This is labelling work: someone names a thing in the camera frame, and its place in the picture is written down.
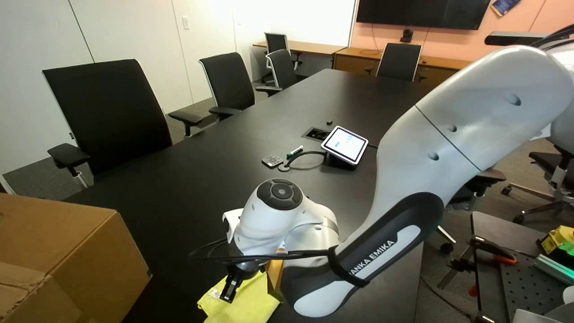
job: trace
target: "wall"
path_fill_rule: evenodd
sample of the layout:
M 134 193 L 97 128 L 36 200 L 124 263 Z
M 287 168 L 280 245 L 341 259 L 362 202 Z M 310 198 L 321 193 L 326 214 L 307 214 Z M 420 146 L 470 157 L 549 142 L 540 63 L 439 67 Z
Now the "wall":
M 484 38 L 491 33 L 549 35 L 568 24 L 574 24 L 572 0 L 522 0 L 502 19 L 488 8 L 479 31 L 409 29 L 414 31 L 412 44 L 423 46 L 423 56 L 475 62 L 499 49 L 484 46 Z M 396 26 L 353 24 L 350 46 L 384 49 L 386 44 L 398 42 L 403 29 Z
M 70 142 L 41 71 L 91 63 L 66 0 L 0 2 L 0 175 Z

